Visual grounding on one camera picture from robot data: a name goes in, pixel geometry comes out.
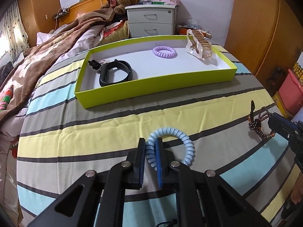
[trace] spiral hair tie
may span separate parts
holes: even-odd
[[[161,50],[168,50],[168,51],[170,51],[170,53],[159,52]],[[154,53],[154,55],[161,57],[161,58],[172,58],[172,57],[175,57],[177,54],[175,49],[168,47],[168,46],[157,46],[152,50],[152,52]]]
[[[164,127],[154,130],[154,132],[151,133],[150,137],[146,141],[146,158],[148,159],[148,162],[150,163],[151,167],[157,170],[155,142],[156,139],[162,135],[173,135],[179,138],[184,143],[185,156],[181,162],[187,166],[191,165],[194,156],[194,145],[189,139],[189,136],[179,129],[173,127]]]

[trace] curtain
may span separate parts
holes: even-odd
[[[29,48],[28,35],[21,21],[17,0],[12,3],[2,18],[0,29],[9,43],[9,52],[13,63],[22,51]]]

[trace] black strap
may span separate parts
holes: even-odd
[[[125,71],[127,73],[126,78],[119,82],[108,83],[109,70],[113,68],[118,68],[122,71]],[[116,84],[116,83],[127,82],[131,80],[132,80],[132,69],[131,66],[126,61],[115,59],[112,62],[101,64],[100,78],[99,78],[99,84],[101,87]]]

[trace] brown blanket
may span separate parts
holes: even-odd
[[[62,55],[67,53],[89,28],[104,25],[113,19],[113,9],[99,9],[83,15],[63,28],[59,34],[25,52],[27,57],[8,75],[0,91],[14,86],[14,94],[7,109],[0,112],[0,126],[17,114],[28,101],[37,81]]]

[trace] metal screw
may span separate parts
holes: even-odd
[[[93,170],[88,170],[88,171],[85,173],[85,176],[87,176],[87,177],[93,177],[95,174],[96,174],[95,171],[93,171]]]
[[[130,165],[131,165],[131,163],[129,161],[127,161],[127,160],[122,161],[122,163],[121,163],[122,167],[129,167]]]
[[[180,162],[179,162],[179,161],[173,160],[173,161],[171,162],[171,166],[172,166],[172,167],[178,167],[179,165],[180,165]]]
[[[208,177],[214,177],[216,175],[216,172],[213,170],[208,170],[208,171],[206,171],[206,175]]]

